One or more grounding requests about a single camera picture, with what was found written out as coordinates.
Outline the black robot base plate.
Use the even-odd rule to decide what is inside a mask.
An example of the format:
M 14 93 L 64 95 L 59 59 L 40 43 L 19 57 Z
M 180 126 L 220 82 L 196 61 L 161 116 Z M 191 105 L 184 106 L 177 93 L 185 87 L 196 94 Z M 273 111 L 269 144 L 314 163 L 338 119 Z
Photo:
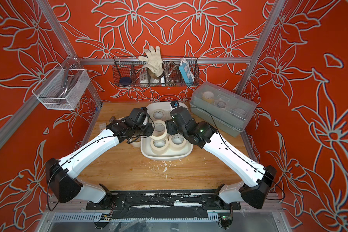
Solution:
M 114 191 L 107 203 L 87 202 L 87 211 L 113 211 L 113 219 L 207 218 L 208 213 L 230 214 L 239 202 L 227 204 L 214 189 Z

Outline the masking tape roll two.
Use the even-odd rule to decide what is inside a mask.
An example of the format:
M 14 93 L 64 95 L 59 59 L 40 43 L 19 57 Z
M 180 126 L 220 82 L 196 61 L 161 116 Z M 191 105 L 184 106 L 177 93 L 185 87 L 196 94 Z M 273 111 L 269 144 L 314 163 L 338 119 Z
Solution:
M 165 121 L 167 118 L 167 112 L 165 112 L 162 109 L 157 109 L 157 110 L 154 110 L 150 114 L 150 116 L 154 121 L 157 121 L 157 120 Z

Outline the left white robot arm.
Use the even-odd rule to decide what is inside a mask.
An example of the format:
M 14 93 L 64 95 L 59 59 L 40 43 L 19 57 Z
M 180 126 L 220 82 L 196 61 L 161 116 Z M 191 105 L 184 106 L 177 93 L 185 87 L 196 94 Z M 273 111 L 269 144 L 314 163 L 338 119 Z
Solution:
M 79 174 L 109 149 L 124 141 L 150 137 L 153 130 L 153 121 L 147 108 L 133 108 L 129 116 L 113 120 L 78 150 L 58 160 L 48 160 L 45 164 L 48 190 L 53 192 L 60 203 L 78 199 L 109 206 L 112 194 L 108 188 L 102 184 L 92 185 L 78 180 Z

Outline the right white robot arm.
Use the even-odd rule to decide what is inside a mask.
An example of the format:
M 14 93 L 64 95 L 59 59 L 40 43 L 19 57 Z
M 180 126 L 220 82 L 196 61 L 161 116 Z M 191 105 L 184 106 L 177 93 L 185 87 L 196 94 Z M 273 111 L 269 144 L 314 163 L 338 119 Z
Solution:
M 165 122 L 168 133 L 178 133 L 192 145 L 213 154 L 241 178 L 239 183 L 221 185 L 217 196 L 227 204 L 244 201 L 261 209 L 274 183 L 276 169 L 271 165 L 265 167 L 244 155 L 229 144 L 214 125 L 206 121 L 197 123 L 178 101 L 172 101 L 170 105 L 171 118 Z

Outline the masking tape roll three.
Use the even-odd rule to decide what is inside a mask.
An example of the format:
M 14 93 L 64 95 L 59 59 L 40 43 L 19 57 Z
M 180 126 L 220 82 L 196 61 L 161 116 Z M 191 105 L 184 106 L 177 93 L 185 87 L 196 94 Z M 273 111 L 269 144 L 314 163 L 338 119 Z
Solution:
M 168 132 L 166 128 L 166 124 L 162 120 L 156 120 L 153 123 L 154 125 L 154 130 L 152 135 L 150 136 L 151 139 L 153 140 L 163 140 L 167 138 Z

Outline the white plastic storage tray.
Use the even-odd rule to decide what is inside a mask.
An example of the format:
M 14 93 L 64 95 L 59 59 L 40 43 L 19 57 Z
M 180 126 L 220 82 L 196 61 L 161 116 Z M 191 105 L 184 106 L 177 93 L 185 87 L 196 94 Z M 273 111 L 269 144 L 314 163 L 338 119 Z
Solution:
M 182 135 L 170 135 L 165 122 L 171 119 L 169 101 L 151 103 L 147 106 L 149 122 L 154 124 L 153 134 L 141 140 L 141 153 L 152 160 L 180 160 L 188 156 L 193 145 Z

